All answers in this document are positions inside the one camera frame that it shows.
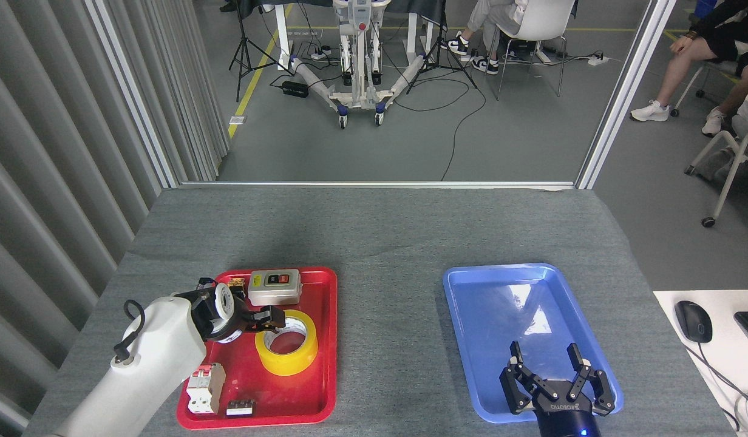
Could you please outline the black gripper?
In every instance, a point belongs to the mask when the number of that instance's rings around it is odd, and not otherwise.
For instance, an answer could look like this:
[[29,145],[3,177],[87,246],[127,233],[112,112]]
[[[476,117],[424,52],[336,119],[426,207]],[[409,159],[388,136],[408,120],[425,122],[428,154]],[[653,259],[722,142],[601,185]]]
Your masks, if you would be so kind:
[[251,324],[246,320],[247,314],[249,312],[246,304],[235,303],[233,315],[227,319],[221,316],[207,316],[207,321],[199,328],[202,339],[227,344],[246,331],[279,334],[280,330],[285,328],[285,312],[279,307],[261,307],[254,311],[251,315],[254,323]]
[[[541,379],[524,365],[518,341],[512,341],[509,350],[512,357],[500,374],[500,382],[513,415],[533,410],[541,436],[601,435],[593,412],[609,415],[615,409],[614,395],[607,374],[594,370],[576,343],[566,348],[576,371],[573,382]],[[593,401],[583,392],[587,381],[593,388]]]

